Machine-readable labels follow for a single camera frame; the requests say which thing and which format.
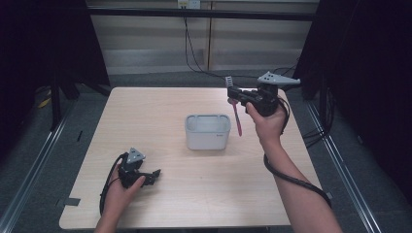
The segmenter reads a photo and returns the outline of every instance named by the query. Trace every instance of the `gray floor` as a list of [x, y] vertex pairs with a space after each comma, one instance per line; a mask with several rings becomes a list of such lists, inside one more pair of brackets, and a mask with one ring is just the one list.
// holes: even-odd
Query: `gray floor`
[[[219, 72], [225, 75], [259, 76], [262, 71]], [[245, 87], [255, 87], [254, 78], [234, 78]], [[194, 72], [164, 74], [111, 76], [112, 87], [116, 86], [210, 86], [224, 87], [223, 80]], [[63, 207], [57, 201], [69, 196], [72, 185], [83, 162], [86, 150], [102, 114], [107, 97], [79, 86], [79, 100], [63, 101], [63, 109], [69, 115], [51, 154], [39, 171], [37, 182], [30, 190], [13, 232], [66, 232], [58, 226]], [[37, 98], [40, 102], [45, 93]], [[316, 126], [308, 114], [307, 102], [300, 96], [300, 89], [287, 92], [290, 104], [302, 134]], [[3, 215], [14, 200], [20, 185], [47, 140], [52, 123], [51, 106], [33, 108], [24, 124], [18, 144], [9, 154], [7, 164], [0, 171], [0, 213]], [[361, 145], [357, 134], [339, 113], [336, 113], [331, 136], [339, 148], [345, 163], [354, 177], [358, 188], [376, 217], [382, 232], [412, 232], [412, 210], [396, 186], [382, 172], [373, 159], [373, 154]], [[309, 149], [323, 189], [333, 195], [332, 207], [345, 232], [367, 232], [358, 210], [344, 183], [338, 175], [328, 151], [319, 142]], [[142, 230], [141, 232], [189, 232], [189, 230]], [[246, 229], [226, 228], [219, 232], [266, 232], [265, 227]], [[274, 226], [270, 232], [292, 232], [289, 226]]]

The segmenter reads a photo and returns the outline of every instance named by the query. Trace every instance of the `human hand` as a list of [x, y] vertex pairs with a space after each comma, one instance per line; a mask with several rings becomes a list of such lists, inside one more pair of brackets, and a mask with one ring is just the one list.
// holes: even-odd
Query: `human hand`
[[119, 179], [119, 164], [112, 173], [110, 178], [110, 186], [106, 195], [104, 210], [102, 216], [109, 215], [113, 219], [119, 219], [123, 211], [133, 200], [137, 191], [143, 185], [146, 177], [140, 177], [130, 188], [125, 188], [121, 185]]
[[278, 106], [276, 112], [271, 116], [261, 116], [252, 103], [247, 103], [248, 114], [256, 125], [257, 136], [263, 147], [269, 145], [280, 145], [280, 136], [285, 123], [286, 113]]

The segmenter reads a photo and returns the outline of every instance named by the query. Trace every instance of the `wooden table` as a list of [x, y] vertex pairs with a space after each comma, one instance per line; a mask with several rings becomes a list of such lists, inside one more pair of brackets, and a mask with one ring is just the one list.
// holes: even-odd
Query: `wooden table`
[[[239, 137], [225, 88], [117, 87], [100, 118], [71, 198], [64, 229], [94, 228], [103, 184], [115, 159], [131, 147], [146, 155], [141, 172], [161, 169], [122, 216], [123, 228], [247, 227], [290, 224], [272, 175], [263, 165], [255, 124], [238, 105]], [[189, 150], [185, 120], [193, 114], [230, 116], [225, 150]], [[293, 114], [282, 136], [293, 162], [320, 186]]]

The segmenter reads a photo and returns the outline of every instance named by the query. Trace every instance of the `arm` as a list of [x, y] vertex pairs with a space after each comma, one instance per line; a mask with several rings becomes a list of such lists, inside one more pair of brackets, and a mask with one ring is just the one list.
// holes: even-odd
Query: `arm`
[[94, 230], [95, 233], [116, 232], [121, 214], [145, 181], [145, 177], [142, 176], [130, 188], [124, 188], [118, 179], [118, 169], [119, 165], [115, 169], [116, 172], [113, 172], [110, 178], [112, 184], [110, 184], [107, 192], [103, 214], [97, 222], [96, 229]]
[[[285, 119], [282, 108], [279, 107], [272, 116], [263, 117], [251, 103], [246, 107], [256, 124], [260, 144], [270, 165], [309, 183], [282, 147], [280, 136]], [[278, 177], [275, 177], [275, 182], [294, 232], [342, 232], [333, 211], [318, 193]]]

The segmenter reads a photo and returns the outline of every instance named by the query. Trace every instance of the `white container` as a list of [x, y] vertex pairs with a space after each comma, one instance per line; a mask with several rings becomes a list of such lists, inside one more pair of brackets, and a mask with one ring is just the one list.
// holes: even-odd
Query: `white container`
[[230, 132], [227, 115], [189, 115], [186, 141], [191, 150], [223, 150]]

